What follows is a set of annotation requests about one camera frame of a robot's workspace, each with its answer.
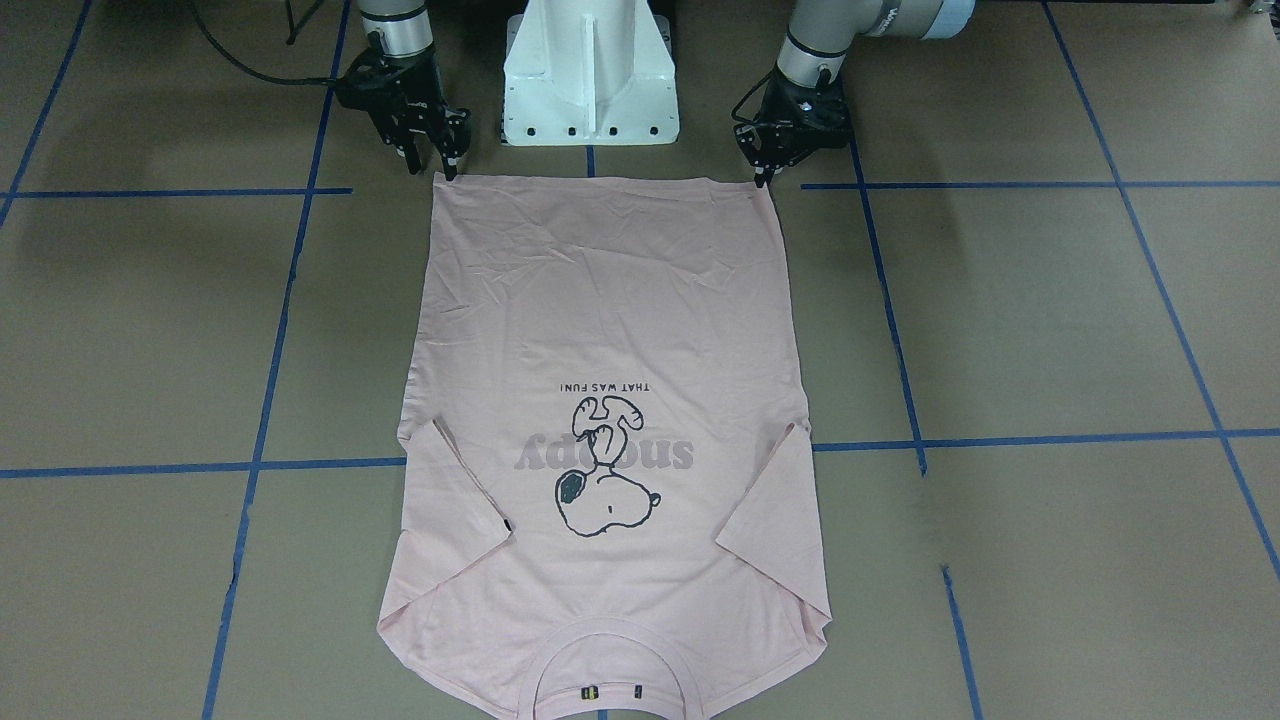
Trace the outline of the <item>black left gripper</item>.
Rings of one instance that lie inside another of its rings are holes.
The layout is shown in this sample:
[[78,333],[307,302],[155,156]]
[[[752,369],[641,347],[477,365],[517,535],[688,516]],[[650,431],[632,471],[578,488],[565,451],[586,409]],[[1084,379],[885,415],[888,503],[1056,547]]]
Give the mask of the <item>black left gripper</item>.
[[812,88],[772,70],[735,105],[735,140],[758,188],[814,152],[847,146],[852,115],[841,77],[823,70]]

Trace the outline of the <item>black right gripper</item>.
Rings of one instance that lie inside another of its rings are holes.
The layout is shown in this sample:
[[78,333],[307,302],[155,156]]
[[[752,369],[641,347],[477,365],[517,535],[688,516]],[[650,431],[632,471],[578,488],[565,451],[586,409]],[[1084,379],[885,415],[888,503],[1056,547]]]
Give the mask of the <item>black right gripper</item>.
[[411,176],[422,172],[417,136],[430,135],[445,179],[457,177],[472,140],[472,113],[445,105],[434,47],[401,58],[370,47],[349,64],[334,90],[343,108],[369,115]]

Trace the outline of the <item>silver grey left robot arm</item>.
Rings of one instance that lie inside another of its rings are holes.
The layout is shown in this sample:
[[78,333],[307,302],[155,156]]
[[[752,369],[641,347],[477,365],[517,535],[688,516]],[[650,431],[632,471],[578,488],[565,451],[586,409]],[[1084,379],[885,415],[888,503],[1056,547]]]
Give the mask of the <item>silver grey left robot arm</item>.
[[841,70],[856,38],[951,38],[974,10],[974,1],[799,1],[774,65],[731,111],[755,184],[852,140]]

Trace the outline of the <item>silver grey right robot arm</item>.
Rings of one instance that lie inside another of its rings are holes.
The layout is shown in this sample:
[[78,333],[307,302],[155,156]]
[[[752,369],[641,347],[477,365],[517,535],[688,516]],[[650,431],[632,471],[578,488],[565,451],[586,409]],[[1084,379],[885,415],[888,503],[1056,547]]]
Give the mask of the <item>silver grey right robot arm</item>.
[[403,156],[410,174],[424,169],[416,138],[428,138],[447,181],[472,138],[471,113],[445,99],[425,1],[358,1],[367,47],[335,82],[343,108],[364,111],[385,145]]

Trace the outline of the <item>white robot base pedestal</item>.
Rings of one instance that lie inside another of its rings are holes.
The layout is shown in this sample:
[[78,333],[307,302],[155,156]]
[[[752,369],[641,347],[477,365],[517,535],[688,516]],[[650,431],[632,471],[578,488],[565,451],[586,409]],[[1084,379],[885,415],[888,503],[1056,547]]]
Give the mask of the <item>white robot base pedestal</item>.
[[530,1],[506,27],[500,137],[512,146],[675,143],[669,22],[648,1]]

